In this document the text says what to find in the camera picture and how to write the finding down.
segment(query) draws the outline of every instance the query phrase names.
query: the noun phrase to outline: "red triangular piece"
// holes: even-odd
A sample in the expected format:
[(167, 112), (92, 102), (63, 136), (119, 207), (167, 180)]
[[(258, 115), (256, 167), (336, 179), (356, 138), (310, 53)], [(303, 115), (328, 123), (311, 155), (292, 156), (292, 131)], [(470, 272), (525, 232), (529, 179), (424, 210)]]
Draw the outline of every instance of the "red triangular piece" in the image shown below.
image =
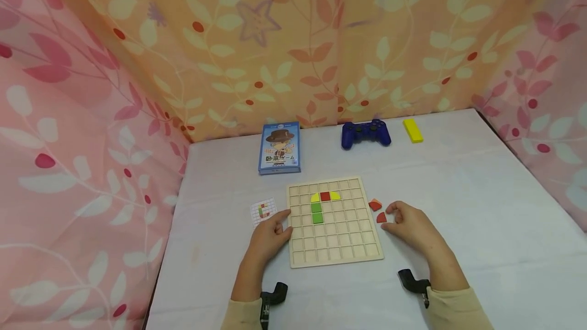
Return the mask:
[(381, 202), (377, 199), (371, 200), (368, 205), (371, 207), (371, 209), (373, 209), (373, 211), (378, 211), (382, 207)]
[(387, 222), (387, 217), (385, 216), (385, 211), (382, 211), (377, 215), (377, 223), (385, 223)]

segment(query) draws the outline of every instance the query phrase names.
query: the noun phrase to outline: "green square block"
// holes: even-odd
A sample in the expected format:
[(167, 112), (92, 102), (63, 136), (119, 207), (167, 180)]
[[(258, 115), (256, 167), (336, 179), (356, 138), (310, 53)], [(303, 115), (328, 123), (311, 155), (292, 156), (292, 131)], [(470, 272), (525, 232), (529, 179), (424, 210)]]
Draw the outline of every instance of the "green square block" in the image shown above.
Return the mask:
[(320, 205), (320, 203), (312, 203), (312, 213), (321, 213), (322, 212), (322, 206)]
[(314, 213), (312, 214), (312, 221), (315, 225), (319, 223), (324, 223), (324, 218), (322, 217), (322, 213)]

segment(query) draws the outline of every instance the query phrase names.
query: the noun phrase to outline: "brown hat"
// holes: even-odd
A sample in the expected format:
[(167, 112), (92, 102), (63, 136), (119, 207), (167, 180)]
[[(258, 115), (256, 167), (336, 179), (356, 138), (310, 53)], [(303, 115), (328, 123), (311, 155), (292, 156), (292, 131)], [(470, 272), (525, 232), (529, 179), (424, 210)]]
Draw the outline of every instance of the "brown hat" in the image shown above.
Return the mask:
[(290, 133), (287, 129), (279, 129), (271, 132), (271, 135), (266, 138), (266, 141), (270, 143), (274, 142), (287, 142), (294, 137), (294, 134)]

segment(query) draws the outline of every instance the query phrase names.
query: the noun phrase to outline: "yellow block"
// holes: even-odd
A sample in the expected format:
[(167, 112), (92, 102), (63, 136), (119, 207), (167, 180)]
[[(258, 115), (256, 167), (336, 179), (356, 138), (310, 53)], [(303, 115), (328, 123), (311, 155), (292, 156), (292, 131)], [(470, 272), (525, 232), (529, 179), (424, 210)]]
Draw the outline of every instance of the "yellow block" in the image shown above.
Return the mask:
[(412, 143), (421, 143), (424, 141), (422, 134), (420, 134), (420, 129), (418, 129), (418, 125), (416, 125), (414, 119), (406, 119), (403, 123)]

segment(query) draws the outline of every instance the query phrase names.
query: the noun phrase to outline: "white tablecloth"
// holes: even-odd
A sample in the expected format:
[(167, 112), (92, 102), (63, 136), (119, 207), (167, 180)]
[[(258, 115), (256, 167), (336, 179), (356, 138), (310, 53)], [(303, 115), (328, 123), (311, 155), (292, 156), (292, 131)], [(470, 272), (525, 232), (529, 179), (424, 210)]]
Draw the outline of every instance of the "white tablecloth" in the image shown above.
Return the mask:
[[(587, 327), (587, 240), (474, 110), (386, 120), (392, 144), (340, 147), (341, 126), (301, 132), (302, 172), (259, 176), (259, 136), (193, 144), (147, 329), (218, 329), (253, 225), (250, 206), (285, 187), (361, 176), (368, 199), (424, 210), (455, 251), (496, 329)], [(385, 259), (291, 269), (285, 247), (263, 290), (289, 285), (271, 329), (426, 329), (397, 272), (424, 260), (379, 229)]]

